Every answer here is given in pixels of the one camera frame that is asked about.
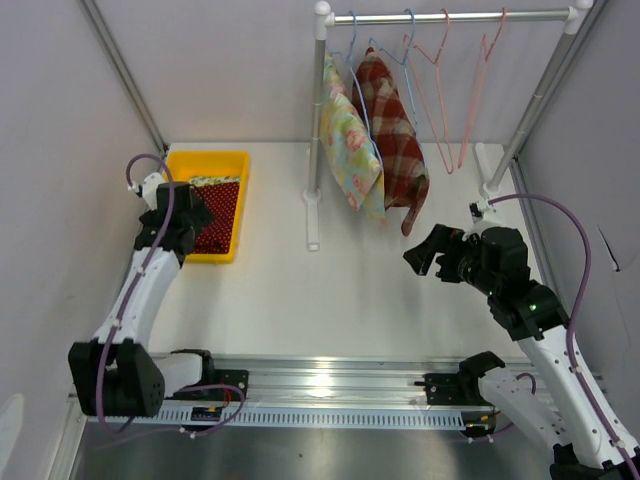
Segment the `red polka dot skirt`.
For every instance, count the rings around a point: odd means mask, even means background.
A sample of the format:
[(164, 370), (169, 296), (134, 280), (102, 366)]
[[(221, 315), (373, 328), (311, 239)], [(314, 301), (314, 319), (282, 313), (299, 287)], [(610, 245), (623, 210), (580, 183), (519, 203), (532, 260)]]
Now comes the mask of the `red polka dot skirt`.
[(223, 255), (230, 251), (239, 187), (239, 181), (196, 187), (196, 194), (213, 216), (196, 238), (196, 254)]

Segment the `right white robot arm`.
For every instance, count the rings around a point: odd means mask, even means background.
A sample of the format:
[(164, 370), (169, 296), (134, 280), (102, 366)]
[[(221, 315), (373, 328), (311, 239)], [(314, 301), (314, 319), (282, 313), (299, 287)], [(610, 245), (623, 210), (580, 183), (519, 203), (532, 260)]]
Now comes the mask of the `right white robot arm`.
[(636, 479), (639, 443), (607, 405), (591, 372), (571, 359), (569, 319), (555, 293), (531, 277), (528, 248), (516, 229), (491, 226), (481, 233), (436, 225), (403, 255), (419, 276), (432, 264), (437, 277), (466, 283), (484, 294), (494, 320), (534, 366), (553, 402), (519, 386), (491, 352), (467, 358), (456, 380), (468, 403), (482, 400), (504, 412), (550, 455), (554, 479)]

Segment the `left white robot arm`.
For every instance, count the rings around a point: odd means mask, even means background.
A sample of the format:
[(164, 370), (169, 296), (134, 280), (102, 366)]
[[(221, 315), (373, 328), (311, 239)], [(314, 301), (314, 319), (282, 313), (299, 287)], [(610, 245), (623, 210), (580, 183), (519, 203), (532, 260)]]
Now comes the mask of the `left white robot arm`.
[(140, 218), (131, 270), (107, 319), (68, 353), (76, 396), (93, 417), (153, 417), (166, 399), (238, 401), (245, 370), (219, 370), (210, 352), (180, 349), (155, 360), (148, 352), (160, 306), (213, 216), (193, 185), (162, 182)]

